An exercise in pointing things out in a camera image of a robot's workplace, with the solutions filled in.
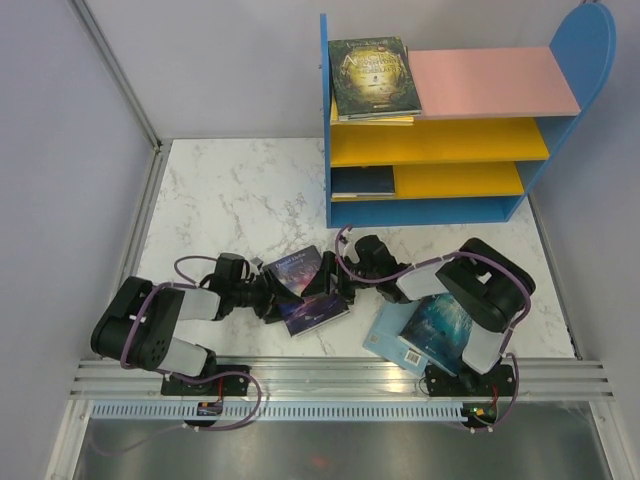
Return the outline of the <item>purple galaxy Crusoe book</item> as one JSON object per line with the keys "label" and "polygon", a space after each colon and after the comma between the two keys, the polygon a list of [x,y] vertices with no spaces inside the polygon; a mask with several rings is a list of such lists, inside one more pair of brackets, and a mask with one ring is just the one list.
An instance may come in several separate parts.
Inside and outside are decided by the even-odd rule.
{"label": "purple galaxy Crusoe book", "polygon": [[320,271],[322,257],[316,246],[308,246],[267,264],[266,271],[291,293],[302,299],[300,304],[279,305],[284,324],[292,338],[315,330],[349,312],[347,303],[335,293],[321,287],[318,293],[303,294]]}

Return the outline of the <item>light blue barcode book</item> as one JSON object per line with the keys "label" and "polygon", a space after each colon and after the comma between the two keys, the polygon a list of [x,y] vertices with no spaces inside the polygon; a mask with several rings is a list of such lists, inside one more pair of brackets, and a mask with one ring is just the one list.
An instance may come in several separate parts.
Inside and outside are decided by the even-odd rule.
{"label": "light blue barcode book", "polygon": [[418,302],[385,303],[379,310],[362,346],[365,350],[392,362],[414,376],[421,377],[428,364],[426,356],[411,349],[399,339],[401,330],[418,305]]}

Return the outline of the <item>pale grey Gatsby book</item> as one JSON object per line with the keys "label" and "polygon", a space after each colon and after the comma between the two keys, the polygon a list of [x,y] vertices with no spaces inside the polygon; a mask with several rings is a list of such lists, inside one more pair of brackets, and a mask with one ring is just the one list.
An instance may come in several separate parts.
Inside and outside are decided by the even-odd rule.
{"label": "pale grey Gatsby book", "polygon": [[346,201],[377,201],[377,200],[389,200],[395,199],[396,196],[394,194],[347,194],[347,193],[332,193],[331,201],[332,202],[346,202]]}

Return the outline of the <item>dark navy blue book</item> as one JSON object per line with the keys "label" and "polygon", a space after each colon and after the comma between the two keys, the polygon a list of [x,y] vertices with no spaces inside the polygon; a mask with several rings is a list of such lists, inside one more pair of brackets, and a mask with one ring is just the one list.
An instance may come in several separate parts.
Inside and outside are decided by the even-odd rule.
{"label": "dark navy blue book", "polygon": [[394,194],[391,166],[340,167],[331,170],[331,194]]}

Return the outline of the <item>teal underwater book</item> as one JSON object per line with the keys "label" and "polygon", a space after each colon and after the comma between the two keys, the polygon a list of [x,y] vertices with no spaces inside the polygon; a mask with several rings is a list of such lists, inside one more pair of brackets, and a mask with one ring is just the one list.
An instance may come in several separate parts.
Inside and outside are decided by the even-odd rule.
{"label": "teal underwater book", "polygon": [[398,338],[450,376],[458,376],[472,319],[451,294],[421,300]]}

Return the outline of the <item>yellow Little Prince book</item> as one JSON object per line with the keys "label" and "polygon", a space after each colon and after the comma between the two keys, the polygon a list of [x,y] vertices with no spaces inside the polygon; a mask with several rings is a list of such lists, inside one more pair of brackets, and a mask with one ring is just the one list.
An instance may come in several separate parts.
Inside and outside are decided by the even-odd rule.
{"label": "yellow Little Prince book", "polygon": [[330,124],[331,125],[374,125],[374,126],[411,126],[414,124],[414,116],[382,117],[373,119],[341,120],[335,96],[331,98]]}

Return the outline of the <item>green Alice Wonderland book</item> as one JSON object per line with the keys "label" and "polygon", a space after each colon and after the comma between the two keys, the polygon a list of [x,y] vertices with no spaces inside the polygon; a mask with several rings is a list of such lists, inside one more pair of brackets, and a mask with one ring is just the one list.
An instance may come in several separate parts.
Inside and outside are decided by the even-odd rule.
{"label": "green Alice Wonderland book", "polygon": [[417,116],[422,106],[398,36],[330,40],[333,96],[341,120]]}

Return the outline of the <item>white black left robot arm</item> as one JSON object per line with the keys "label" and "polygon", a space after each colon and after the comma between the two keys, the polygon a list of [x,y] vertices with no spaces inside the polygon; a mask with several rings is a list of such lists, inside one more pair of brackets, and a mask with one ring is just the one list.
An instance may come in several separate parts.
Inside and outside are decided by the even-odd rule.
{"label": "white black left robot arm", "polygon": [[186,320],[221,321],[239,308],[249,308],[265,323],[283,319],[286,305],[303,299],[273,273],[255,272],[244,257],[223,253],[210,259],[212,273],[200,281],[179,272],[181,283],[155,284],[128,277],[93,329],[93,353],[117,360],[123,369],[140,369],[164,376],[165,396],[205,396],[225,393],[223,373],[240,376],[232,392],[248,383],[246,366],[220,367],[216,353],[176,337],[176,326]]}

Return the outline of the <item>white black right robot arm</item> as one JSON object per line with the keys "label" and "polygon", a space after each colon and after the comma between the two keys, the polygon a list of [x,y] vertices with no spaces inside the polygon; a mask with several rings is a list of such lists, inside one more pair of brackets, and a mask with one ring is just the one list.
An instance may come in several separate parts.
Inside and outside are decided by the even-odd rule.
{"label": "white black right robot arm", "polygon": [[441,257],[406,264],[376,235],[354,242],[338,236],[302,294],[336,294],[353,302],[367,288],[393,304],[415,303],[399,340],[477,394],[492,383],[492,370],[531,309],[536,283],[479,238]]}

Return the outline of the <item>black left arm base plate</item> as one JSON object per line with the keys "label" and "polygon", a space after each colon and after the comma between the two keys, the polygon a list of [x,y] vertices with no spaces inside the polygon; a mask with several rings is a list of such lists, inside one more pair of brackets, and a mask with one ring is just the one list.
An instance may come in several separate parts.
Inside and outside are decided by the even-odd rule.
{"label": "black left arm base plate", "polygon": [[207,382],[205,379],[208,375],[201,375],[190,381],[171,375],[163,379],[160,394],[167,397],[207,396],[216,399],[243,397],[249,389],[250,373],[251,369],[248,365],[231,364],[219,365],[215,375],[222,375],[222,377]]}

